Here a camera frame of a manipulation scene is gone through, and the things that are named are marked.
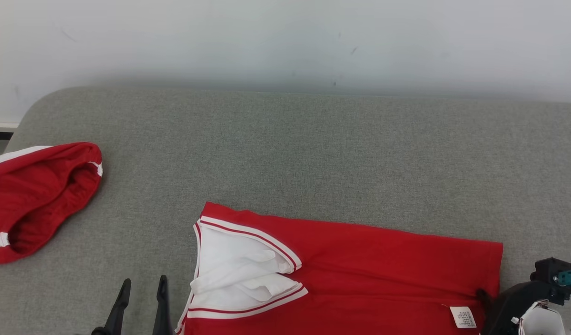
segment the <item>gray fabric surface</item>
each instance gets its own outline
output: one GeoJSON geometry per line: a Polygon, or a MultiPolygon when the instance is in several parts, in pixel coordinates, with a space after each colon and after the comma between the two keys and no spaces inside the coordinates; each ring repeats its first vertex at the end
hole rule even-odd
{"type": "Polygon", "coordinates": [[[37,102],[7,151],[75,141],[100,146],[100,189],[0,266],[0,334],[90,334],[127,277],[126,334],[150,334],[161,274],[177,322],[207,200],[501,241],[502,288],[571,261],[570,104],[76,88],[37,102]]]}

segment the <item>teal connector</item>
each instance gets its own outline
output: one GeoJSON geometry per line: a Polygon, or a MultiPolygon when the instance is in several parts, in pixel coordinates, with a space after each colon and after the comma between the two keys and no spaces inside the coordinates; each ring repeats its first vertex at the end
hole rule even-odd
{"type": "Polygon", "coordinates": [[[571,285],[571,270],[559,272],[557,279],[558,280],[556,282],[559,285],[570,286],[571,285]]]}

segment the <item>red shorts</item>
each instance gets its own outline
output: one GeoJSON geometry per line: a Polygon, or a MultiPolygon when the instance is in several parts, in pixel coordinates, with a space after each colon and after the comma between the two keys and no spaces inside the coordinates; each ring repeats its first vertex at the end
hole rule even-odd
{"type": "Polygon", "coordinates": [[[498,294],[502,244],[207,203],[177,335],[463,334],[498,294]],[[449,307],[469,307],[458,328],[449,307]]]}

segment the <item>wall stain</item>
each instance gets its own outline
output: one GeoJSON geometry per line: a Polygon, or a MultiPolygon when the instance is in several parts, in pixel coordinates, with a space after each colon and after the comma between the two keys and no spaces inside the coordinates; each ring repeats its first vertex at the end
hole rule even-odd
{"type": "Polygon", "coordinates": [[[21,99],[21,91],[20,91],[20,89],[19,89],[19,85],[15,85],[15,86],[13,87],[13,92],[15,93],[15,98],[16,98],[17,100],[20,100],[20,99],[21,99]]]}
{"type": "Polygon", "coordinates": [[[64,27],[60,28],[60,32],[61,32],[64,36],[66,36],[66,38],[68,38],[69,40],[71,40],[71,41],[73,41],[73,42],[75,42],[75,43],[78,43],[77,40],[76,40],[74,37],[71,36],[71,34],[69,34],[68,32],[66,32],[66,31],[64,30],[64,27]]]}

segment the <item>care label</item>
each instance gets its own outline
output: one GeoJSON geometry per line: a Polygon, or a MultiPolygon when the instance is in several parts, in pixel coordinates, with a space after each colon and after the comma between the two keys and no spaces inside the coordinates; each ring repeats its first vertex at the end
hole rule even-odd
{"type": "Polygon", "coordinates": [[[476,328],[473,314],[469,307],[449,307],[457,328],[476,328]]]}

